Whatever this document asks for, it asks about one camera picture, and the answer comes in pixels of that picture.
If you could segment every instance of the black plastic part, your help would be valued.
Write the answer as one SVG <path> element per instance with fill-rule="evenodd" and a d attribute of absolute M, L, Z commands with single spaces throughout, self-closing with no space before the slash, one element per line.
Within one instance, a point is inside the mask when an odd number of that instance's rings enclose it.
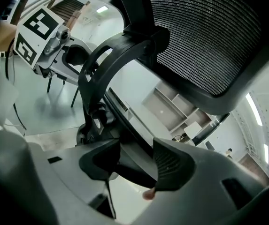
<path fill-rule="evenodd" d="M 76 97 L 77 97 L 77 95 L 78 95 L 78 92 L 79 92 L 79 88 L 77 87 L 77 90 L 76 90 L 76 92 L 75 92 L 75 95 L 74 95 L 74 97 L 73 97 L 73 101 L 72 101 L 72 104 L 70 105 L 70 107 L 73 107 L 73 106 L 74 106 L 74 103 L 75 103 Z"/>
<path fill-rule="evenodd" d="M 97 209 L 106 200 L 107 196 L 104 194 L 97 195 L 88 205 L 92 208 Z"/>
<path fill-rule="evenodd" d="M 50 164 L 56 163 L 56 162 L 61 161 L 61 160 L 62 160 L 62 158 L 61 157 L 58 157 L 58 156 L 48 158 L 48 161 L 49 161 Z"/>
<path fill-rule="evenodd" d="M 57 77 L 63 80 L 63 84 L 64 84 L 64 81 L 67 80 L 67 77 L 62 76 L 61 74 L 57 74 Z"/>
<path fill-rule="evenodd" d="M 48 82 L 48 88 L 46 89 L 46 92 L 50 91 L 51 82 L 52 82 L 52 78 L 50 77 L 49 82 Z"/>
<path fill-rule="evenodd" d="M 121 99 L 117 96 L 117 94 L 112 90 L 112 88 L 108 89 L 109 92 L 111 92 L 111 94 L 115 97 L 115 99 L 117 100 L 118 104 L 123 108 L 123 110 L 126 112 L 128 111 L 128 108 L 126 107 L 126 105 L 121 101 Z"/>
<path fill-rule="evenodd" d="M 146 188 L 155 187 L 156 180 L 141 169 L 126 152 L 121 149 L 121 158 L 115 172 L 125 179 Z"/>
<path fill-rule="evenodd" d="M 154 139 L 154 160 L 158 169 L 156 191 L 176 191 L 193 176 L 196 164 L 193 158 L 163 141 Z"/>
<path fill-rule="evenodd" d="M 89 57 L 89 53 L 79 45 L 65 46 L 62 50 L 66 52 L 65 61 L 73 66 L 84 64 Z"/>
<path fill-rule="evenodd" d="M 48 69 L 48 68 L 42 68 L 41 66 L 39 66 L 38 68 L 40 69 L 40 72 L 41 72 L 43 78 L 47 78 L 49 76 L 50 69 Z"/>
<path fill-rule="evenodd" d="M 115 117 L 106 108 L 105 103 L 102 102 L 95 104 L 93 109 L 89 111 L 89 114 L 93 119 L 99 119 L 104 126 L 107 126 L 115 121 Z"/>
<path fill-rule="evenodd" d="M 112 219 L 115 218 L 111 212 L 108 197 L 105 198 L 105 200 L 100 204 L 100 206 L 96 210 L 109 218 Z"/>
<path fill-rule="evenodd" d="M 65 40 L 68 36 L 69 36 L 69 32 L 66 31 L 66 32 L 64 32 L 64 33 L 61 35 L 61 39 L 62 39 L 62 40 Z"/>
<path fill-rule="evenodd" d="M 207 141 L 207 142 L 205 143 L 205 146 L 208 148 L 208 150 L 215 151 L 215 148 L 214 148 L 213 145 L 210 143 L 210 141 Z"/>
<path fill-rule="evenodd" d="M 108 140 L 106 144 L 84 154 L 79 166 L 93 180 L 107 181 L 120 159 L 119 139 Z"/>
<path fill-rule="evenodd" d="M 223 180 L 222 184 L 229 193 L 238 210 L 243 208 L 252 200 L 251 195 L 236 179 Z"/>

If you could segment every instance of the cable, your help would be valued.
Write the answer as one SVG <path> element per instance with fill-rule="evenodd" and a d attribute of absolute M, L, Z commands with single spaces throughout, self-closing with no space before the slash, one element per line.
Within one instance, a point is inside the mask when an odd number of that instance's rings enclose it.
<path fill-rule="evenodd" d="M 14 66 L 14 54 L 12 56 L 12 70 L 13 70 L 13 85 L 15 83 L 15 66 Z"/>
<path fill-rule="evenodd" d="M 107 188 L 107 191 L 108 191 L 108 194 L 109 194 L 109 202 L 110 202 L 109 206 L 111 208 L 113 219 L 116 219 L 115 208 L 114 208 L 114 204 L 113 204 L 112 196 L 111 196 L 111 192 L 110 192 L 110 187 L 109 187 L 109 179 L 105 181 L 105 185 L 106 185 L 106 188 Z"/>
<path fill-rule="evenodd" d="M 7 53 L 6 53 L 6 59 L 5 59 L 5 76 L 6 78 L 9 80 L 9 74 L 8 74 L 8 60 L 9 60 L 9 54 L 10 54 L 10 50 L 12 47 L 12 44 L 14 43 L 14 39 L 12 39 L 12 41 L 9 44 L 9 47 L 7 49 Z"/>
<path fill-rule="evenodd" d="M 7 53 L 6 53 L 6 59 L 5 59 L 5 76 L 6 78 L 9 80 L 9 74 L 8 74 L 8 60 L 9 60 L 9 54 L 10 54 L 10 50 L 11 50 L 11 47 L 14 43 L 14 39 L 10 42 L 9 44 L 9 47 L 7 49 Z M 18 113 L 17 113 L 17 109 L 16 109 L 16 105 L 15 103 L 13 103 L 13 108 L 14 108 L 14 111 L 15 111 L 15 114 L 17 116 L 17 119 L 18 121 L 20 122 L 20 124 L 22 125 L 22 127 L 25 129 L 25 133 L 24 133 L 24 136 L 26 135 L 26 132 L 27 132 L 27 128 L 25 127 L 25 125 L 22 123 L 20 117 L 18 116 Z"/>
<path fill-rule="evenodd" d="M 21 124 L 7 124 L 7 123 L 4 123 L 5 126 L 9 126 L 9 127 L 22 127 Z"/>
<path fill-rule="evenodd" d="M 176 135 L 175 137 L 180 137 L 181 138 L 181 135 Z M 173 138 L 175 138 L 175 137 L 173 137 Z"/>

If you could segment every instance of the chair leg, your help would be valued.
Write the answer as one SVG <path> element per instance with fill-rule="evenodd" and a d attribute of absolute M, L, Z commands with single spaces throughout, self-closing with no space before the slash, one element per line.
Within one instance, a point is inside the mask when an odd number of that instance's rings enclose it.
<path fill-rule="evenodd" d="M 75 102 L 75 100 L 76 100 L 76 97 L 77 97 L 78 92 L 79 92 L 79 88 L 77 88 L 77 90 L 76 90 L 76 92 L 75 92 L 75 95 L 74 95 L 74 98 L 73 98 L 73 101 L 72 101 L 72 104 L 71 104 L 70 107 L 73 107 L 73 106 L 74 106 L 74 102 Z"/>
<path fill-rule="evenodd" d="M 48 83 L 48 88 L 47 88 L 46 92 L 50 91 L 51 82 L 52 82 L 52 78 L 50 77 L 49 78 L 49 83 Z"/>

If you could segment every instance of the white floor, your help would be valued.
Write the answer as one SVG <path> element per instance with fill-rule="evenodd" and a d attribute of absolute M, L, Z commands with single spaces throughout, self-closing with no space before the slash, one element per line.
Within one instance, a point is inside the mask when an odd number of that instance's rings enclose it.
<path fill-rule="evenodd" d="M 0 59 L 0 69 L 5 76 L 4 63 L 5 59 Z M 12 58 L 9 60 L 9 78 L 15 81 L 14 86 L 19 92 L 15 104 L 21 121 L 27 127 L 27 135 L 76 128 L 85 123 L 80 94 L 74 107 L 70 107 L 77 89 L 75 85 L 63 85 L 62 80 L 55 76 L 47 93 L 49 79 L 35 74 L 18 57 L 15 57 L 15 79 Z M 19 124 L 13 108 L 7 118 L 13 124 Z"/>

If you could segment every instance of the finger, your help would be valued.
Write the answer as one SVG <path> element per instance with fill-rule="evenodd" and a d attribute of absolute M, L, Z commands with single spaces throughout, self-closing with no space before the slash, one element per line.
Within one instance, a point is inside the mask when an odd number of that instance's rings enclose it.
<path fill-rule="evenodd" d="M 155 188 L 152 188 L 152 189 L 150 189 L 150 190 L 148 190 L 148 191 L 145 191 L 144 193 L 143 193 L 143 198 L 145 199 L 145 200 L 152 200 L 152 199 L 154 199 L 154 197 L 155 197 Z"/>

